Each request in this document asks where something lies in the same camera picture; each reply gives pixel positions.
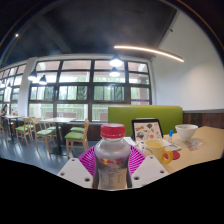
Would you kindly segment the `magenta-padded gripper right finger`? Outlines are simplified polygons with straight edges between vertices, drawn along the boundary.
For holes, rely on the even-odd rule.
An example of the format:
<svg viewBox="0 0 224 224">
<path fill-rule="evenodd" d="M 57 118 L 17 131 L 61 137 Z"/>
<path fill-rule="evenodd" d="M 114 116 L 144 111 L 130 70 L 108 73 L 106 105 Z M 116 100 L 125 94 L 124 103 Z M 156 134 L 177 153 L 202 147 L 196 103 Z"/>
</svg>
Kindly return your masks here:
<svg viewBox="0 0 224 224">
<path fill-rule="evenodd" d="M 168 175 L 166 169 L 153 155 L 146 156 L 138 148 L 130 146 L 128 162 L 128 187 L 140 188 Z"/>
</svg>

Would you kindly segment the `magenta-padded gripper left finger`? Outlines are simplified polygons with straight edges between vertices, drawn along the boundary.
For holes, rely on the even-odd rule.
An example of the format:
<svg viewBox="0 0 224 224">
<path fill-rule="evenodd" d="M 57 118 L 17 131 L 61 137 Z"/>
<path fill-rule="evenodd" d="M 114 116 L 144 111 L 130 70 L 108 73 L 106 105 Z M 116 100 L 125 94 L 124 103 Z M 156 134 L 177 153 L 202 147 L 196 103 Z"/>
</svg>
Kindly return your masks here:
<svg viewBox="0 0 224 224">
<path fill-rule="evenodd" d="M 71 158 L 59 171 L 58 176 L 84 188 L 96 189 L 95 147 L 91 147 L 78 158 Z"/>
</svg>

